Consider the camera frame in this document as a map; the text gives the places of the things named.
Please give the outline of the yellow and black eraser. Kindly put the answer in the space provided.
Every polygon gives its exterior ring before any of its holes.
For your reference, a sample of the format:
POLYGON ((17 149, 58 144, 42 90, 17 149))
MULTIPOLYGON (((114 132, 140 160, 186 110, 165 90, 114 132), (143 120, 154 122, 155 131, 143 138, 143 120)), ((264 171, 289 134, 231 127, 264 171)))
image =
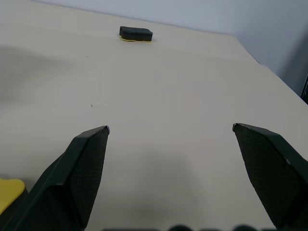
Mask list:
POLYGON ((22 180, 0 178, 0 218, 11 215, 27 195, 28 190, 22 180))
POLYGON ((147 28, 121 26, 119 36, 127 42, 151 42, 153 32, 147 28))

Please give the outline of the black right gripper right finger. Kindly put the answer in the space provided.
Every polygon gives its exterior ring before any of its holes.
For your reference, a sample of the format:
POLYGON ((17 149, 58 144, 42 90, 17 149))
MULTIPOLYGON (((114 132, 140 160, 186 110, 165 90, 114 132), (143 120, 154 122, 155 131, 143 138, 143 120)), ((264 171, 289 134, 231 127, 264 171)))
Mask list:
POLYGON ((308 231, 308 161, 281 135, 235 123, 249 180, 273 225, 308 231))

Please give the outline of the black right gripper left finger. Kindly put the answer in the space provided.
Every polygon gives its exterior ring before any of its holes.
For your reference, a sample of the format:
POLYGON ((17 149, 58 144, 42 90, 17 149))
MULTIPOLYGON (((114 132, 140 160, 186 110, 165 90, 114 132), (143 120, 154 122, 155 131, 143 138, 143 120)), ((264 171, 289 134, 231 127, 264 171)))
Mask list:
POLYGON ((84 231, 101 183, 110 129, 74 137, 68 148, 0 218, 0 231, 84 231))

